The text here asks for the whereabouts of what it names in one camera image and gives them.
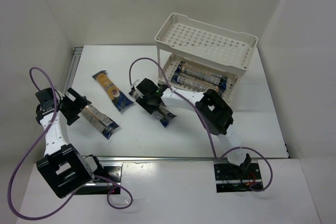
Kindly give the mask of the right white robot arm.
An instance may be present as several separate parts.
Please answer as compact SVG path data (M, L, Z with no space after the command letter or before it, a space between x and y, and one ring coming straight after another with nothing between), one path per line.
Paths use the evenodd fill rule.
M215 90L186 91L169 87L167 84L157 86L145 78L131 87L129 95L164 127L176 117L166 109L168 106L195 112L201 117L201 123L206 124L205 130L228 148L228 162L237 167L242 174L246 173L251 157L235 137L232 109Z

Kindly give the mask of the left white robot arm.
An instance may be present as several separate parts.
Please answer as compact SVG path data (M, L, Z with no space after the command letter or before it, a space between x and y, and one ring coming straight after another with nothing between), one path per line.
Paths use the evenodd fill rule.
M55 100L51 88L36 93L40 102L36 109L36 120L48 130L45 135L44 157L36 165L59 198L66 197L92 181L94 172L99 167L93 155L84 158L69 143L67 126L79 119L79 114L91 102L73 88L69 88L68 93L74 100L66 95Z

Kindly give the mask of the long yellow spaghetti bag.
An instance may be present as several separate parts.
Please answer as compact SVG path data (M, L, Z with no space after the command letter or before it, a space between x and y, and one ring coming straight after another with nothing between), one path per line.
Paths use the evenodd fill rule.
M187 76L194 77L196 79L203 80L215 85L219 85L220 83L227 81L225 76L201 69L184 61L181 61L178 64L175 72L183 73Z

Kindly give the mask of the label-side blue spaghetti bag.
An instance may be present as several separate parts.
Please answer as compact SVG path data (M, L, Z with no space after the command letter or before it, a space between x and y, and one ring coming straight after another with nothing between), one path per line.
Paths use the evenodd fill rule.
M172 76L171 81L184 85L197 92L206 92L208 89L213 89L217 93L222 95L226 90L226 84L215 85L203 80L196 79L194 77L187 76L182 73L175 73Z

